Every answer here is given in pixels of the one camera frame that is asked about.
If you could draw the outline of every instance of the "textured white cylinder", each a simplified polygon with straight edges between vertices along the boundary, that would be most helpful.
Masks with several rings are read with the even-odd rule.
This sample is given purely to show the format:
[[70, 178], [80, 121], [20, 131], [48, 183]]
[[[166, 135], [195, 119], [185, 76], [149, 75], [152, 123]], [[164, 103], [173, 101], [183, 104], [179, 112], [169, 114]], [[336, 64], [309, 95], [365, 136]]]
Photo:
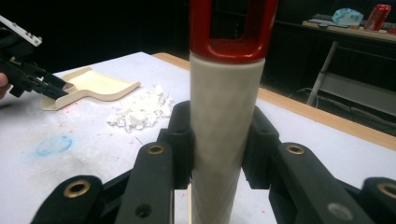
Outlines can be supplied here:
[[192, 224], [230, 221], [264, 62], [216, 63], [190, 55]]

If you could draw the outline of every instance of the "white powder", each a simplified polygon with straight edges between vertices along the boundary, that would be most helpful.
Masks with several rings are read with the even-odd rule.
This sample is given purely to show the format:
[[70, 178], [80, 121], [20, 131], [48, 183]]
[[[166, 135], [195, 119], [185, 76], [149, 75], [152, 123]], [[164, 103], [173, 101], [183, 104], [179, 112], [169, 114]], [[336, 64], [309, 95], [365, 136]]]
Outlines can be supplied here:
[[132, 99], [120, 101], [120, 110], [110, 116], [107, 124], [124, 128], [130, 133], [132, 129], [142, 130], [152, 127], [163, 118], [169, 118], [172, 113], [173, 99], [163, 94], [163, 87], [155, 86], [155, 92], [145, 92]]

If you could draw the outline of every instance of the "red plastic part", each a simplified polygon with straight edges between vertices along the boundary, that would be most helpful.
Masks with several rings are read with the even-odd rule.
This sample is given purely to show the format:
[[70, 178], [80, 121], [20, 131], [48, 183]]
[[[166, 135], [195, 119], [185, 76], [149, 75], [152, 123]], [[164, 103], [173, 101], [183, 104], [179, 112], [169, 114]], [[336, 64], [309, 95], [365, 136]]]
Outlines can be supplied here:
[[388, 34], [396, 35], [396, 29], [387, 30]]
[[249, 0], [245, 32], [238, 39], [211, 39], [211, 0], [190, 0], [190, 51], [225, 63], [251, 63], [265, 58], [277, 0]]

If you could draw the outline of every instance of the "blue marking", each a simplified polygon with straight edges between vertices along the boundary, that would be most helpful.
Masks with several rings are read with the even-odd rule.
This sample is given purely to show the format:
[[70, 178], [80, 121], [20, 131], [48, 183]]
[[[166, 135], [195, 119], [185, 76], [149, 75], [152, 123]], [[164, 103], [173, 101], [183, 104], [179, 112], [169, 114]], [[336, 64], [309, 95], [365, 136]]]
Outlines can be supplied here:
[[66, 151], [73, 145], [73, 140], [66, 136], [54, 136], [46, 139], [37, 147], [39, 156], [48, 156], [51, 154]]

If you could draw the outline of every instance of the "red can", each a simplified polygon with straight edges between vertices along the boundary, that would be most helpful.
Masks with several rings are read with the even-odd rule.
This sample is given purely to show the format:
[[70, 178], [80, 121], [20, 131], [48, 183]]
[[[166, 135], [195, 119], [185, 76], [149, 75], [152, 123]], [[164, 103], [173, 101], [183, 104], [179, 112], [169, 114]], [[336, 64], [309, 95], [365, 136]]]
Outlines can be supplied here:
[[390, 5], [376, 5], [364, 25], [364, 30], [379, 31], [390, 13]]

